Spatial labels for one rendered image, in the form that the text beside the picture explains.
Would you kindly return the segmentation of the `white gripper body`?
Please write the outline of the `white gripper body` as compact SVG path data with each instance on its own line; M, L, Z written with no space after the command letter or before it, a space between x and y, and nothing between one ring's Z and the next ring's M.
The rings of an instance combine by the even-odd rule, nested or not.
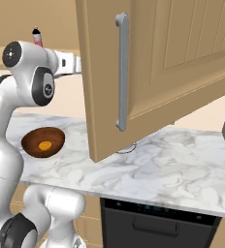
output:
M74 73L81 74L81 60L80 56L77 55L74 57Z

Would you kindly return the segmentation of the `tan cabinet door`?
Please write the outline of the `tan cabinet door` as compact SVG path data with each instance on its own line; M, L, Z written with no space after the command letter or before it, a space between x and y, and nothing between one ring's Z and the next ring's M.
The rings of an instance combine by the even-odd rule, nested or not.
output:
M98 162L225 95L225 0L76 0L90 158ZM127 124L118 27L129 18Z

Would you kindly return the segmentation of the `brown wooden bowl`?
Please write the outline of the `brown wooden bowl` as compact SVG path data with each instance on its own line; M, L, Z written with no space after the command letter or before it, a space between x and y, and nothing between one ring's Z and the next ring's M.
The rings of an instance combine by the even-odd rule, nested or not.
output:
M41 151L39 143L50 141L51 149ZM54 127L44 127L35 129L27 133L21 140L23 150L35 158L48 158L58 153L65 142L65 134L62 130Z

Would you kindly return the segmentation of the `pink bottle with black cap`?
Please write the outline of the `pink bottle with black cap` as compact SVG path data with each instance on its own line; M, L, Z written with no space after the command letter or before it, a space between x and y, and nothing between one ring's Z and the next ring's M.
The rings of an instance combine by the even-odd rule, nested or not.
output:
M43 45L43 41L42 41L41 32L37 27L33 29L32 35L33 35L34 44L41 47Z

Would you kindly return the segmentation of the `orange fruit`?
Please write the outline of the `orange fruit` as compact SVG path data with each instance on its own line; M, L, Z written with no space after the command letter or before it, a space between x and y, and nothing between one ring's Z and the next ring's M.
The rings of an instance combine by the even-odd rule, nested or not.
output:
M47 151L51 149L51 142L50 141L42 141L39 143L39 148L41 151Z

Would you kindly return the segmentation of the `black dishwasher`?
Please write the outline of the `black dishwasher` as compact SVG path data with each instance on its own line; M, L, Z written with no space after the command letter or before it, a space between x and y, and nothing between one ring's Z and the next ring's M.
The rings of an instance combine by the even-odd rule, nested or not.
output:
M100 199L104 248L209 248L220 217Z

